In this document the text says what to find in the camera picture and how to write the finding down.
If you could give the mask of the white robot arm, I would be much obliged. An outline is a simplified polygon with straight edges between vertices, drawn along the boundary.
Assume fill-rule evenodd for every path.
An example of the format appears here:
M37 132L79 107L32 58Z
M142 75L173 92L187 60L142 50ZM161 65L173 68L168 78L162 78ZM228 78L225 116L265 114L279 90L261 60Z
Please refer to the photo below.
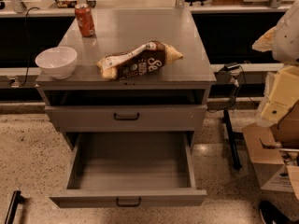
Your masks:
M256 122L270 127L278 124L299 100L299 0L269 29L252 48L260 52L271 51L273 59L283 64L266 84L264 98L259 105Z

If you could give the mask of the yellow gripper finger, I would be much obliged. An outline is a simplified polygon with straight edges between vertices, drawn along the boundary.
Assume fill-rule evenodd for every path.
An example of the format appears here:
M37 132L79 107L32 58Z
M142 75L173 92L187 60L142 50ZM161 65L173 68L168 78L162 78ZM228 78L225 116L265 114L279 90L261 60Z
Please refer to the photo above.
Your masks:
M285 65L276 73L269 72L263 95L256 123L262 127L279 124L299 100L299 67Z
M275 27L270 28L253 43L252 48L260 52L270 51L273 48L275 32Z

